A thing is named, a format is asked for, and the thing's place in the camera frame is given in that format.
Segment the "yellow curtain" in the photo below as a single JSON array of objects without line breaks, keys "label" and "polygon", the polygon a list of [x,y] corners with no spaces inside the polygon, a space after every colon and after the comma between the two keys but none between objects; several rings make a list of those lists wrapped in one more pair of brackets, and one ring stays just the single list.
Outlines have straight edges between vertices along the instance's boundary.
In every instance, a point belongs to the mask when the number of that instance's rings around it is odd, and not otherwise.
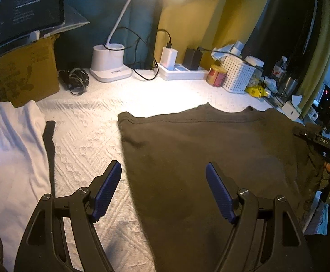
[{"label": "yellow curtain", "polygon": [[320,90],[330,65],[330,0],[323,0],[322,21],[318,43],[310,66],[297,95],[302,95],[299,108],[304,117]]},{"label": "yellow curtain", "polygon": [[[184,59],[187,48],[223,47],[237,40],[246,43],[267,0],[164,0],[159,28],[171,33],[173,48],[178,50],[177,62]],[[167,43],[158,33],[155,57],[160,60]],[[202,67],[214,61],[203,57]]]}]

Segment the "white textured bedsheet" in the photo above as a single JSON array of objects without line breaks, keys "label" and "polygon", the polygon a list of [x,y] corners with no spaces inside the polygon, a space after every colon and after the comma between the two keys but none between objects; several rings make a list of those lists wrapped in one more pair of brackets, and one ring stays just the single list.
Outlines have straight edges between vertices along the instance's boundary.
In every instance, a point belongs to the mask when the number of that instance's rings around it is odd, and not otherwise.
[{"label": "white textured bedsheet", "polygon": [[[152,71],[141,70],[153,75]],[[209,102],[226,112],[239,112],[248,105],[264,111],[264,100],[248,94],[231,94],[203,80],[164,81],[160,77],[145,82],[137,76],[112,83],[98,82],[91,75],[88,91],[73,96],[61,90],[37,105],[46,120],[57,122],[55,144],[55,188],[58,197],[70,195],[103,174],[111,160],[122,164],[122,178],[106,215],[95,224],[98,237],[116,272],[155,271],[151,250],[146,242],[132,202],[117,127],[117,115],[128,111],[136,117],[177,113]],[[69,220],[66,238],[73,266],[80,259]]]}]

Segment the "black charger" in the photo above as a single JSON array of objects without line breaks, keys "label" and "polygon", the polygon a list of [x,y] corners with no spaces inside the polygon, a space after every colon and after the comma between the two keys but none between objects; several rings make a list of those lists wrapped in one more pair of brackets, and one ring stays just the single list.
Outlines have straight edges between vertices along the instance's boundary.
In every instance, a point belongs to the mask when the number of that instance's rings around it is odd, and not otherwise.
[{"label": "black charger", "polygon": [[199,50],[187,48],[184,56],[183,66],[188,70],[198,70],[202,56],[203,54]]}]

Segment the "metal screw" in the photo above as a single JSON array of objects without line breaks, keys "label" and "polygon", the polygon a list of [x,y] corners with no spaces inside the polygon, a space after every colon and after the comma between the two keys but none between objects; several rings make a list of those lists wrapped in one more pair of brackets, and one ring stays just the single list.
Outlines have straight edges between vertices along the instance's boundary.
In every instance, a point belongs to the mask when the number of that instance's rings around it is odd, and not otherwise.
[{"label": "metal screw", "polygon": [[88,192],[88,188],[87,187],[81,187],[79,188],[79,194],[86,194]]},{"label": "metal screw", "polygon": [[50,198],[51,194],[50,193],[46,193],[42,196],[42,200],[43,201],[47,201]]},{"label": "metal screw", "polygon": [[247,194],[248,194],[248,190],[242,188],[242,189],[239,191],[239,194],[241,194],[241,195],[247,195]]},{"label": "metal screw", "polygon": [[284,197],[283,195],[277,195],[277,199],[280,202],[285,202],[286,201],[286,197]]}]

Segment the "blue gripper pad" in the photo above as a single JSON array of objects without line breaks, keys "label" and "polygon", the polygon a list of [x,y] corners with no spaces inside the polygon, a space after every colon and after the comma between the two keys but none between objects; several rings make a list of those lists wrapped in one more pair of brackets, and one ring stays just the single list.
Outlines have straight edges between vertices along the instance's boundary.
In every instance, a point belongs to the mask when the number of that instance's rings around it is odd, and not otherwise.
[{"label": "blue gripper pad", "polygon": [[231,224],[235,223],[237,216],[234,213],[232,197],[211,163],[208,163],[205,174],[223,218]]},{"label": "blue gripper pad", "polygon": [[101,186],[98,194],[95,197],[95,205],[92,217],[95,221],[103,217],[108,209],[109,203],[116,191],[117,185],[121,179],[122,167],[119,162],[116,162],[107,179]]}]

